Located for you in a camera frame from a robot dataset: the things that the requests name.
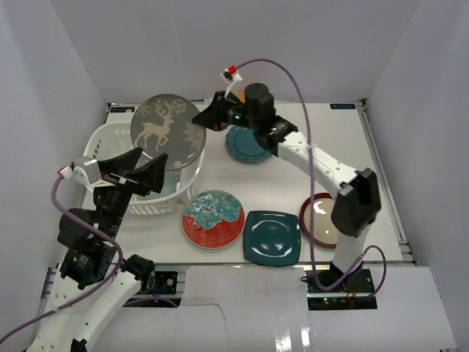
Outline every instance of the plastic basket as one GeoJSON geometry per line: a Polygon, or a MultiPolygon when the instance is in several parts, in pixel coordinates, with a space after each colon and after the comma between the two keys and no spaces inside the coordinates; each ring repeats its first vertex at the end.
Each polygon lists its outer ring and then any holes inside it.
{"type": "MultiPolygon", "coordinates": [[[[92,134],[84,155],[97,160],[105,160],[123,154],[132,148],[134,146],[130,138],[130,122],[110,122],[102,125],[92,134]]],[[[174,178],[171,183],[174,185],[173,192],[158,198],[155,198],[156,194],[150,194],[148,197],[133,195],[128,211],[136,215],[159,215],[176,210],[180,203],[186,204],[197,193],[196,178],[202,167],[204,152],[203,150],[199,158],[191,165],[171,172],[169,177],[174,178]]]]}

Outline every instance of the round gray plate with deer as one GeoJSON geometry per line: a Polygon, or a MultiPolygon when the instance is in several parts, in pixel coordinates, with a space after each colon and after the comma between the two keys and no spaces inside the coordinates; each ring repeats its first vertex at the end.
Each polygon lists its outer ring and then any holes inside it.
{"type": "Polygon", "coordinates": [[[173,94],[156,95],[133,115],[132,143],[150,158],[168,154],[167,170],[182,169],[192,164],[205,146],[205,128],[192,123],[198,113],[189,100],[173,94]]]}

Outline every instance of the dark teal plate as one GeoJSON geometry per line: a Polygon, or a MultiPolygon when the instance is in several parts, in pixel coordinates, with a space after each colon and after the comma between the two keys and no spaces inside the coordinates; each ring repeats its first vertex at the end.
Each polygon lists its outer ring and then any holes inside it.
{"type": "Polygon", "coordinates": [[[296,215],[251,211],[244,226],[244,258],[259,265],[294,265],[300,259],[300,234],[296,215]]]}
{"type": "Polygon", "coordinates": [[[231,127],[226,135],[226,148],[233,158],[243,163],[256,164],[272,156],[257,144],[250,128],[231,127]]]}

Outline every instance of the deer design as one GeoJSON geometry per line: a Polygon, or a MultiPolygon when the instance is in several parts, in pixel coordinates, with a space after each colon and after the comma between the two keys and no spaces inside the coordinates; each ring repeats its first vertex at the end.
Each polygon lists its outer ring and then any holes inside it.
{"type": "Polygon", "coordinates": [[[155,106],[156,112],[163,118],[163,124],[156,125],[152,122],[144,123],[144,130],[137,136],[135,143],[137,144],[139,139],[144,137],[144,146],[147,148],[148,137],[155,135],[158,137],[158,141],[156,142],[156,150],[158,150],[160,146],[163,146],[168,141],[167,136],[170,132],[169,125],[174,122],[172,120],[173,105],[167,100],[162,102],[159,99],[156,103],[153,103],[153,105],[155,106]]]}

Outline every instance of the white backdrop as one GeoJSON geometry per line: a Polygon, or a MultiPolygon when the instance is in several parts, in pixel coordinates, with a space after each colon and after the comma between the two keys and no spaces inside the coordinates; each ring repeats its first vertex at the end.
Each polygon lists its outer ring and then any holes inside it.
{"type": "Polygon", "coordinates": [[[369,99],[386,174],[417,260],[469,351],[469,2],[423,1],[369,99]]]}
{"type": "MultiPolygon", "coordinates": [[[[419,0],[51,0],[107,102],[222,89],[229,65],[266,56],[308,102],[367,98],[419,0]]],[[[276,67],[243,70],[298,98],[276,67]]]]}
{"type": "MultiPolygon", "coordinates": [[[[0,336],[34,318],[59,255],[56,170],[80,155],[106,105],[48,0],[0,1],[0,336]]],[[[59,192],[67,206],[78,188],[59,192]]],[[[32,330],[0,351],[22,351],[32,330]]]]}

